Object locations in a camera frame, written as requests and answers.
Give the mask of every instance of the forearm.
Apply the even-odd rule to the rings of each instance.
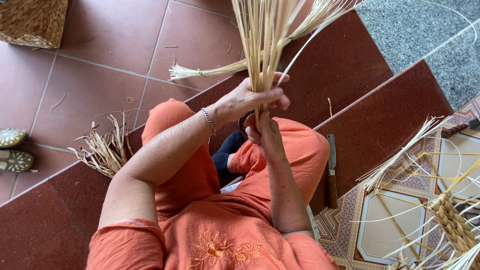
[[[223,123],[215,104],[206,109],[219,129]],[[175,175],[212,134],[212,127],[200,111],[155,136],[117,174],[161,185]]]
[[[273,227],[281,234],[312,230],[303,198],[286,158],[268,163]]]

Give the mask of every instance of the embroidered flower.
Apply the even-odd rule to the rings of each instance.
[[[244,244],[238,248],[235,248],[233,244],[228,244],[227,240],[222,240],[219,233],[215,234],[215,238],[212,240],[211,230],[200,234],[199,245],[192,245],[192,247],[198,252],[200,258],[193,259],[195,264],[190,265],[187,270],[203,270],[204,261],[208,259],[210,265],[215,265],[216,261],[221,258],[225,258],[227,261],[231,260],[228,256],[232,256],[235,261],[248,261],[256,262],[256,259],[260,258],[262,254],[268,254],[275,260],[280,258],[273,252],[267,252],[261,248],[262,243],[257,244],[252,248],[250,244]]]

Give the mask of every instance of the woven basket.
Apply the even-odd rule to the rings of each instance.
[[[0,4],[0,40],[59,48],[68,0],[10,0]]]

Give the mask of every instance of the woman's leg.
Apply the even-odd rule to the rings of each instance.
[[[324,172],[330,147],[322,135],[301,123],[282,118],[274,120],[278,122],[293,177],[307,206]],[[264,206],[270,209],[268,168],[258,146],[247,141],[233,156],[231,166],[246,174],[235,192],[257,197],[267,202]]]
[[[187,105],[173,98],[157,105],[150,110],[142,134],[143,145],[192,115],[194,112]],[[193,201],[219,193],[218,176],[205,141],[172,178],[158,187],[155,193],[158,221],[178,214]]]

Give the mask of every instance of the finger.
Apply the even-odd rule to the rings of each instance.
[[[272,129],[270,127],[270,112],[269,111],[262,112],[258,121],[260,122],[260,129],[262,130],[262,134],[266,134]]]
[[[255,129],[254,126],[249,126],[245,129],[245,133],[247,134],[250,140],[260,140],[260,133]]]
[[[280,128],[278,126],[278,122],[270,119],[270,128],[272,129],[273,132],[279,134],[280,133]]]
[[[273,75],[273,81],[278,82],[278,80],[282,77],[283,72],[275,72]],[[282,79],[282,83],[286,83],[290,80],[290,76],[288,74],[285,74],[285,77]]]
[[[262,93],[252,93],[252,94],[256,104],[274,103],[277,100],[279,100],[282,96],[284,96],[283,90],[281,88],[274,88],[270,91],[265,91]]]
[[[257,120],[255,119],[255,114],[252,113],[251,115],[247,116],[247,119],[245,119],[243,126],[248,127],[251,125],[255,125],[255,123],[257,123]]]
[[[285,95],[280,96],[280,98],[275,102],[276,106],[282,110],[288,109],[290,103],[290,99]]]

